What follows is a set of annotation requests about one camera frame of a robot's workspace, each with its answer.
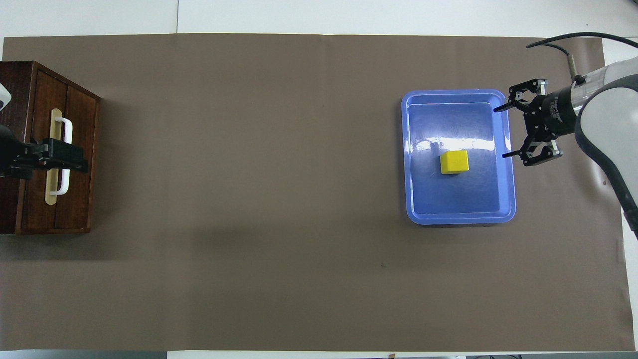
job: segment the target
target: blue tray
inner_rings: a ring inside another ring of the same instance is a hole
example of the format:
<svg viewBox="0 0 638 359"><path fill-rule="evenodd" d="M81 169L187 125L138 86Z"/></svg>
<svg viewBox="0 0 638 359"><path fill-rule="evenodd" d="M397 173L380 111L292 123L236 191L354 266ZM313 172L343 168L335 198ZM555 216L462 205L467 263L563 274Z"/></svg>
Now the blue tray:
<svg viewBox="0 0 638 359"><path fill-rule="evenodd" d="M412 91L403 98L408 216L418 224L485 224L516 212L505 102L494 89ZM441 174L439 156L465 149L470 170Z"/></svg>

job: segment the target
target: cabinet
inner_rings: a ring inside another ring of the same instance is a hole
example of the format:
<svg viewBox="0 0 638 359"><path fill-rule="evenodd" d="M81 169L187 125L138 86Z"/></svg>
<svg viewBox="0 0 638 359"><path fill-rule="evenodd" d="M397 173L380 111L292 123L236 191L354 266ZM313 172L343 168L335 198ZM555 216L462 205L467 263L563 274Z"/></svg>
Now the cabinet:
<svg viewBox="0 0 638 359"><path fill-rule="evenodd" d="M0 83L11 93L0 124L22 142L50 137L51 111L73 122L73 144L84 149L88 173L71 171L66 194L45 202L46 171L30 180L0 178L0 234L82 233L91 229L100 98L35 61L0 62Z"/></svg>

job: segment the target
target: cabinet door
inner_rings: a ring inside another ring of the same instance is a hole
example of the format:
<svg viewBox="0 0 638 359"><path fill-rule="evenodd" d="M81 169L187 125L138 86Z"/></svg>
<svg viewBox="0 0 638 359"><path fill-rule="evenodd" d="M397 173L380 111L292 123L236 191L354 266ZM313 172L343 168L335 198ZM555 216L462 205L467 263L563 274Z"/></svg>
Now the cabinet door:
<svg viewBox="0 0 638 359"><path fill-rule="evenodd" d="M71 171L69 190L57 197L56 228L89 230L91 172L97 101L69 86L64 114L73 123L73 144L84 149L89 172Z"/></svg>
<svg viewBox="0 0 638 359"><path fill-rule="evenodd" d="M24 142L28 137L27 125L29 99L31 94L30 62L0 62L0 84L11 94L11 101L0 111L0 124L7 126L16 138ZM0 233L13 234L20 231L16 223L22 220L24 203L24 180L18 178L0 178Z"/></svg>
<svg viewBox="0 0 638 359"><path fill-rule="evenodd" d="M49 136L51 126L51 110L60 109L63 113L66 106L67 85L53 77L38 71L36 79L35 103L33 108L33 125L31 134L36 141ZM56 224L56 204L49 205L44 201L47 186L47 173L33 171L33 178L26 181L24 194L24 210L22 212L22 232L46 233Z"/></svg>

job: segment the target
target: white handle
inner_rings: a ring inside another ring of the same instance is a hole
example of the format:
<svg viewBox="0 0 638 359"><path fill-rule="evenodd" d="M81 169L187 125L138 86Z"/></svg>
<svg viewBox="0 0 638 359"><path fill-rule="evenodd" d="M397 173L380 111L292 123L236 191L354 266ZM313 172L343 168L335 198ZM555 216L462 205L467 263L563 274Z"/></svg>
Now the white handle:
<svg viewBox="0 0 638 359"><path fill-rule="evenodd" d="M73 123L70 119L64 117L56 117L56 121L64 123L64 141L71 144L71 139L73 138ZM51 195L63 195L69 190L70 175L70 169L62 170L60 189L57 191L51 191Z"/></svg>

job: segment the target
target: yellow block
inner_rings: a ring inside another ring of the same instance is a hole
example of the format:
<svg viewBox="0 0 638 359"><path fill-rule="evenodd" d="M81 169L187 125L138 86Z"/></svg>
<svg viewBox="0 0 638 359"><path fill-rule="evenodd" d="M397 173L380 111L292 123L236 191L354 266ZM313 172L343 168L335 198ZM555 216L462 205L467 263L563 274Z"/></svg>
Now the yellow block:
<svg viewBox="0 0 638 359"><path fill-rule="evenodd" d="M468 162L468 152L466 150L447 151L441 155L442 174L457 174L469 170L470 163Z"/></svg>

